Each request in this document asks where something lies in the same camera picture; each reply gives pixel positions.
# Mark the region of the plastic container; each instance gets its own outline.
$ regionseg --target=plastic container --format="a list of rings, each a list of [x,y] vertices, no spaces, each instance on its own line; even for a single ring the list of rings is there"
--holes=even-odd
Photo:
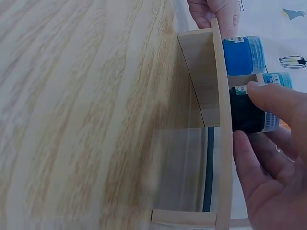
[[[246,133],[272,132],[279,126],[279,118],[257,108],[247,94],[247,87],[236,86],[229,90],[233,131]]]
[[[237,37],[223,40],[229,76],[259,74],[265,71],[262,42],[258,37]]]
[[[291,76],[286,72],[257,74],[257,81],[260,84],[278,84],[292,89]]]

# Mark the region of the wood grain surface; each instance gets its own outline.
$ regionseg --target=wood grain surface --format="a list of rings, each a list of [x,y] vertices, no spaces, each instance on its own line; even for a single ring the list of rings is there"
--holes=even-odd
[[[203,122],[170,0],[0,1],[0,229],[164,229]]]

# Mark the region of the wooden frame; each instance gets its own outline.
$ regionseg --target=wooden frame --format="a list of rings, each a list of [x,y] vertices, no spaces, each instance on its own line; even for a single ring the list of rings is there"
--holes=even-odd
[[[248,219],[231,219],[233,140],[229,88],[256,81],[255,75],[227,76],[217,19],[212,27],[178,34],[206,127],[221,128],[221,167],[217,213],[154,209],[152,222],[192,229],[250,226]]]

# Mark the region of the finger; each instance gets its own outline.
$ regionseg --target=finger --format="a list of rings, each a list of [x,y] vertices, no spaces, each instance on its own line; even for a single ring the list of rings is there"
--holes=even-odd
[[[267,182],[262,167],[253,151],[248,137],[242,131],[233,134],[234,159],[245,200],[249,200],[254,191]]]
[[[208,5],[203,3],[203,0],[188,1],[189,10],[196,25],[200,29],[210,28],[210,19],[215,15],[210,11]]]
[[[291,138],[291,131],[285,127],[279,126],[274,132],[265,134],[272,142],[274,142],[283,153],[292,160],[296,160],[298,152]]]
[[[240,14],[234,15],[234,36],[238,33]]]
[[[272,112],[290,127],[298,110],[307,107],[306,94],[277,84],[259,86],[256,82],[250,82],[248,95],[259,109]]]
[[[248,138],[264,170],[273,179],[287,184],[294,168],[292,162],[283,153],[279,153],[276,145],[265,135],[250,134]]]
[[[208,22],[206,18],[204,18],[202,13],[192,12],[191,15],[199,29],[211,28],[211,23]]]
[[[222,39],[235,37],[234,15],[225,5],[216,12],[216,17],[219,22]]]

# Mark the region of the hand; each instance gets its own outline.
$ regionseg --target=hand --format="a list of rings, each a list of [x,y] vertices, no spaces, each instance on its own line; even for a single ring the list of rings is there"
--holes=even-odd
[[[200,29],[210,28],[210,20],[217,18],[222,38],[235,37],[239,23],[237,0],[188,0],[193,19]]]
[[[234,133],[236,169],[251,225],[254,230],[306,229],[307,94],[250,83],[248,95],[257,107],[287,122],[292,131],[280,127],[266,136],[248,137],[242,131]]]

